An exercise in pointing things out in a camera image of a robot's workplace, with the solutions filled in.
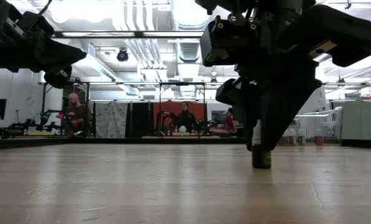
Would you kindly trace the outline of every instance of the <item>white wall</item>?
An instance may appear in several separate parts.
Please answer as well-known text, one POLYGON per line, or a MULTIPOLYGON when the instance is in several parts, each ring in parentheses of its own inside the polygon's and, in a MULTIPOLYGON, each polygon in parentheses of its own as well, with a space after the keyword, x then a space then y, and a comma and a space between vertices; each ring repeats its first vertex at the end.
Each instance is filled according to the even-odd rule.
MULTIPOLYGON (((7 127, 17 122, 16 110, 19 110, 20 122, 30 118, 35 118, 36 122, 39 122, 37 113, 42 109, 43 86, 38 85, 38 80, 39 74, 28 69, 21 69, 18 73, 0 69, 0 99, 7 100, 6 112, 4 119, 0 120, 0 127, 7 127)), ((59 105, 58 109, 60 109, 62 90, 52 89, 46 97, 46 105, 59 105)))

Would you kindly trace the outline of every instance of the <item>security camera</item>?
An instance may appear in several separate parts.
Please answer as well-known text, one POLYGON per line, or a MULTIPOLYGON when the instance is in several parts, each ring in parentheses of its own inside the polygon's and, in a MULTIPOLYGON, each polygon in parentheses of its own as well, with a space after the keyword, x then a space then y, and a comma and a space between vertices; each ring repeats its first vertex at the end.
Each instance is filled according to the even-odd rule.
POLYGON ((120 62, 126 62, 129 59, 129 54, 127 53, 127 49, 120 49, 116 58, 120 62))

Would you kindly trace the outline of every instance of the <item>black curtain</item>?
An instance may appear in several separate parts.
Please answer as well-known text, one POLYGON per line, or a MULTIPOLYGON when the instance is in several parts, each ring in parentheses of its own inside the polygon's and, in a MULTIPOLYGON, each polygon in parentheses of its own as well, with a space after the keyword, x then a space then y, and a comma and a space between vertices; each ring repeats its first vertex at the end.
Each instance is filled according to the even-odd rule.
POLYGON ((142 138, 153 131, 153 104, 133 103, 127 107, 126 138, 142 138))

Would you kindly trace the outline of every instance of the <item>curtain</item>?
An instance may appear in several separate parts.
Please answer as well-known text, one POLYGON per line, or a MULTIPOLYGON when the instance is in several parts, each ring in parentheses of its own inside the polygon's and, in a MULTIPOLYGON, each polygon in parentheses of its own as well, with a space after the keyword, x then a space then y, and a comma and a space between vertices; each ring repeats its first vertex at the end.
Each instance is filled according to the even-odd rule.
POLYGON ((132 116, 127 116, 127 138, 142 138, 148 136, 153 130, 153 104, 133 103, 132 116))
POLYGON ((127 103, 96 103, 96 137, 125 138, 127 103))

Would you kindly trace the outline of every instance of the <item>person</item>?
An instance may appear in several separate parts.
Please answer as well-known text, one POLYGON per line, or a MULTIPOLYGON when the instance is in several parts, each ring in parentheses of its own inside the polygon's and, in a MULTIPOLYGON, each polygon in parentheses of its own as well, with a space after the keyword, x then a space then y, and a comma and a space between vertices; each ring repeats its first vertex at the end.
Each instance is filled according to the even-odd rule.
POLYGON ((224 118, 224 125, 227 131, 235 131, 235 124, 234 124, 234 109, 228 108, 227 115, 224 118))
POLYGON ((196 118, 192 113, 190 113, 188 108, 189 108, 189 105, 187 102, 184 101, 181 103, 182 112, 178 115, 178 121, 177 121, 176 127, 178 129, 181 126, 185 126, 186 131, 190 133, 196 127, 196 118))
POLYGON ((71 93, 68 97, 70 107, 67 109, 67 113, 72 124, 71 130, 74 132, 85 131, 86 122, 91 117, 89 109, 86 108, 86 105, 80 103, 79 96, 76 93, 71 93))

